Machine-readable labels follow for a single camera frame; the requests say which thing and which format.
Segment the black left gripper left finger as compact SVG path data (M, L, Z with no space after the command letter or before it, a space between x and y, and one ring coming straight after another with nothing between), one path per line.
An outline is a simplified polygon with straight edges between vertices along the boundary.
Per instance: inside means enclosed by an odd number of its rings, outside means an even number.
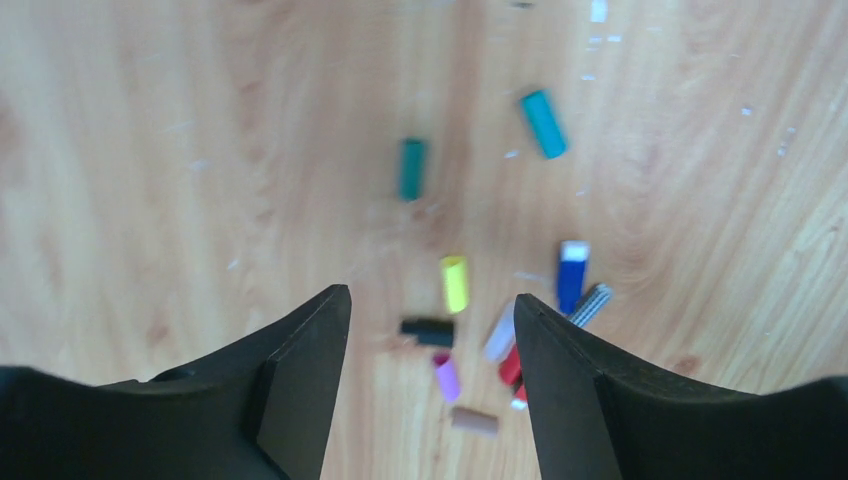
M5 479L317 479L351 295L332 285L284 318L141 382L91 386L1 370Z

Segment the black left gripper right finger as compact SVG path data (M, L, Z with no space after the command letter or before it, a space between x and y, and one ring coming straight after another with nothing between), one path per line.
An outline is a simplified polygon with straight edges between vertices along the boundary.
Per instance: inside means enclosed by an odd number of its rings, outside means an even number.
M847 380L754 395L693 380L515 300L545 479L843 479Z

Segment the houndstooth pen cap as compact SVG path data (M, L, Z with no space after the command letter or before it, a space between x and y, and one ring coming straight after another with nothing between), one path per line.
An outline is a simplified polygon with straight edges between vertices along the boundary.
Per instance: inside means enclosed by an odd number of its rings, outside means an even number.
M579 328L585 328L612 299L613 294L613 289L604 283L594 285L578 302L569 321Z

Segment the red marker cap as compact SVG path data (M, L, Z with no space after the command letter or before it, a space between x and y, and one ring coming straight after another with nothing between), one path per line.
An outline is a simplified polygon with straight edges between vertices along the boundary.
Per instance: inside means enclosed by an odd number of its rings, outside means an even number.
M521 380L521 361L517 345L514 344L507 356L500 363L498 374L502 382L507 386L514 386Z
M527 393L522 381L517 382L512 388L511 408L522 411L528 407Z

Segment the clear gel pen cap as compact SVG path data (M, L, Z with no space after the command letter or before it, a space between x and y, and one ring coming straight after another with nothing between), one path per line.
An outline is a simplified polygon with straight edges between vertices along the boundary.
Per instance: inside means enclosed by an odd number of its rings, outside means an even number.
M490 363L502 363L515 345L514 309L515 300L506 304L483 347L483 355Z

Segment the black marker cap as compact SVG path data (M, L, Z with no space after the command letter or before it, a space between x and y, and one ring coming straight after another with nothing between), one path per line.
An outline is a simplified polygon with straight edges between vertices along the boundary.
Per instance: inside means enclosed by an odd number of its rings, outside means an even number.
M455 341L453 320L416 318L403 320L399 333L414 337L419 345L452 348Z

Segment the pink marker cap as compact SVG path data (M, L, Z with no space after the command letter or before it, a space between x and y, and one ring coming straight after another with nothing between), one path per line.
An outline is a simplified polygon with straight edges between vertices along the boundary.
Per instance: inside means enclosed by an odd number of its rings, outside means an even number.
M448 403L455 403L461 395L458 373L449 352L437 352L432 364L440 391Z

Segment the brown marker cap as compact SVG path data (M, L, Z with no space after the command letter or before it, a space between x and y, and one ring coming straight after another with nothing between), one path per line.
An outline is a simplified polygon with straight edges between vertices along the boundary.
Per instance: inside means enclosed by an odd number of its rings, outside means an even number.
M499 419L481 411L454 407L451 410L451 426L473 434L495 437L499 432Z

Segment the blue pen cap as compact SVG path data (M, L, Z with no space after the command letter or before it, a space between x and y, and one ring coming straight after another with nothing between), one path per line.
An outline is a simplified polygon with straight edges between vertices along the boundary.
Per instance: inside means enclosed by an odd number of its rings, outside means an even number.
M560 245L557 273L557 299L559 311L571 315L583 296L590 245L586 241L568 240Z

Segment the yellow marker cap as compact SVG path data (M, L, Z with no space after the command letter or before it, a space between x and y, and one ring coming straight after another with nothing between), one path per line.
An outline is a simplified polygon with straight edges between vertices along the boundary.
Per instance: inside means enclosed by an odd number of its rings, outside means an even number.
M446 256L441 259L440 266L446 309L451 314L460 313L467 308L470 299L467 258Z

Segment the dark green marker cap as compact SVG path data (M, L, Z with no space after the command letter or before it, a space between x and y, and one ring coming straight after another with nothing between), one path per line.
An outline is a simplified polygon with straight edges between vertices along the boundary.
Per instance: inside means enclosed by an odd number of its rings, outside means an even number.
M427 154L428 145L424 140L407 138L401 142L397 183L400 199L412 202L421 197Z

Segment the teal marker cap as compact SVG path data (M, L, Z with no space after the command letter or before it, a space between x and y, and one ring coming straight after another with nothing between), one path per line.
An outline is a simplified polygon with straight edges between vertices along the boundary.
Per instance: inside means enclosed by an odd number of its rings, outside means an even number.
M536 90L528 93L521 98L519 104L543 156L554 159L565 154L568 142L547 92Z

